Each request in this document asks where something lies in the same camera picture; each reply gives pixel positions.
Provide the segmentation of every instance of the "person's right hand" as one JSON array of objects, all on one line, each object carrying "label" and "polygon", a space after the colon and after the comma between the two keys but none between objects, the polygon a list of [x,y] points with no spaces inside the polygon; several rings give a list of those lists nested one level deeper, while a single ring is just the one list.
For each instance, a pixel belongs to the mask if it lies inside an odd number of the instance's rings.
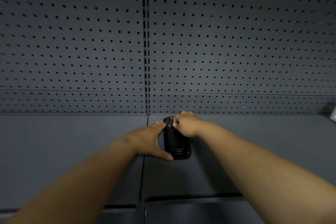
[{"label": "person's right hand", "polygon": [[193,112],[182,111],[181,114],[175,115],[173,126],[184,136],[195,137],[202,121]]}]

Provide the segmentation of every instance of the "person's left arm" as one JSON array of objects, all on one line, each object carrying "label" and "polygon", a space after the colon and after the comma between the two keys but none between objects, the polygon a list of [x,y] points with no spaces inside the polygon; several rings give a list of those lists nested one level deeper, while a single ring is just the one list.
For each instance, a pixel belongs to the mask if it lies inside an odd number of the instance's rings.
[{"label": "person's left arm", "polygon": [[86,158],[63,173],[6,223],[94,222],[122,171],[136,154],[173,160],[157,145],[158,135],[165,125],[162,121],[133,130]]}]

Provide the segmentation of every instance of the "person's right arm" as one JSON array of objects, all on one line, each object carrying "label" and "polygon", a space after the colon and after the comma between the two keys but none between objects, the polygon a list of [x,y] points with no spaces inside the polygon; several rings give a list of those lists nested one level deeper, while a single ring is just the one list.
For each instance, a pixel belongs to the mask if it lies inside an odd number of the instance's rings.
[{"label": "person's right arm", "polygon": [[204,140],[264,222],[336,223],[336,187],[326,180],[192,112],[174,127]]}]

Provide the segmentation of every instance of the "black smartphone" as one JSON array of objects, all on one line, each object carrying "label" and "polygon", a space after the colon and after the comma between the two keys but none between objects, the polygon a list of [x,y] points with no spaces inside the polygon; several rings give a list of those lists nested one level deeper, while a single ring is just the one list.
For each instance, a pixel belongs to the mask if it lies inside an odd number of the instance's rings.
[{"label": "black smartphone", "polygon": [[163,129],[165,151],[170,153],[174,159],[187,159],[191,156],[189,138],[182,135],[173,127],[174,116],[163,119],[166,127]]}]

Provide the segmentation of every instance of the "perforated metal panel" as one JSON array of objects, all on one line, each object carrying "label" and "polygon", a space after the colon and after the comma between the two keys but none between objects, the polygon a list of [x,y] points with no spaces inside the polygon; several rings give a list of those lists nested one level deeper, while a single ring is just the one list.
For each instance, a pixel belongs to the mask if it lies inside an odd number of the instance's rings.
[{"label": "perforated metal panel", "polygon": [[335,95],[336,0],[150,0],[151,92]]},{"label": "perforated metal panel", "polygon": [[145,94],[0,90],[0,112],[144,114]]},{"label": "perforated metal panel", "polygon": [[317,114],[332,111],[336,97],[152,93],[150,100],[152,114]]},{"label": "perforated metal panel", "polygon": [[1,88],[144,92],[141,0],[3,0]]}]

